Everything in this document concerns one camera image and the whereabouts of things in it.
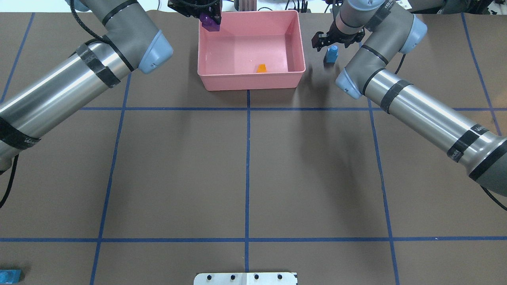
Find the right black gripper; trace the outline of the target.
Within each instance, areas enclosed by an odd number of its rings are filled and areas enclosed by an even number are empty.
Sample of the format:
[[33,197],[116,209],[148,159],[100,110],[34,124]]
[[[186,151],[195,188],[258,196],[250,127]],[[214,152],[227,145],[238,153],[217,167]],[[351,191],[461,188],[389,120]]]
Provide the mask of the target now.
[[317,52],[321,51],[322,48],[333,44],[344,44],[344,47],[347,48],[354,43],[361,42],[364,36],[364,28],[361,28],[357,33],[351,35],[343,34],[339,30],[330,30],[327,33],[317,31],[311,39],[311,45],[312,48],[317,49]]

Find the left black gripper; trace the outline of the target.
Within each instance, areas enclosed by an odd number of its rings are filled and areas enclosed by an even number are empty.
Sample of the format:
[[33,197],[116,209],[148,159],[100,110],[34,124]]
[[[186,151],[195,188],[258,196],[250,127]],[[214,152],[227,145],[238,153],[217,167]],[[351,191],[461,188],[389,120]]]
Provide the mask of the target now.
[[168,0],[167,7],[186,17],[199,18],[201,14],[211,18],[221,16],[220,0]]

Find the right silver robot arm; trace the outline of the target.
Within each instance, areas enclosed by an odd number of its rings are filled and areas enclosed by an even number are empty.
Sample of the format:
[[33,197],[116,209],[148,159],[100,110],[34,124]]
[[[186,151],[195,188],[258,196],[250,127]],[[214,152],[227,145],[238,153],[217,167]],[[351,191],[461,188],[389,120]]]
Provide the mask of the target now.
[[335,84],[354,99],[365,96],[462,164],[481,187],[505,196],[507,189],[506,137],[434,99],[411,82],[389,71],[398,53],[408,54],[424,38],[427,26],[395,0],[345,0],[332,9],[328,32],[317,32],[318,51],[335,43],[345,47],[370,36],[342,69]]

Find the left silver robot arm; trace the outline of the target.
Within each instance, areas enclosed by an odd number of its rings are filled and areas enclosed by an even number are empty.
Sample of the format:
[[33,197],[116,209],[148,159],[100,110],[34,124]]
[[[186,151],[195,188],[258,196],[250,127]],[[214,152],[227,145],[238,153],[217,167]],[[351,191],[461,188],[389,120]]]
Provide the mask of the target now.
[[121,79],[149,74],[166,63],[173,48],[136,0],[80,0],[107,30],[81,44],[41,79],[1,104],[1,173],[14,157]]

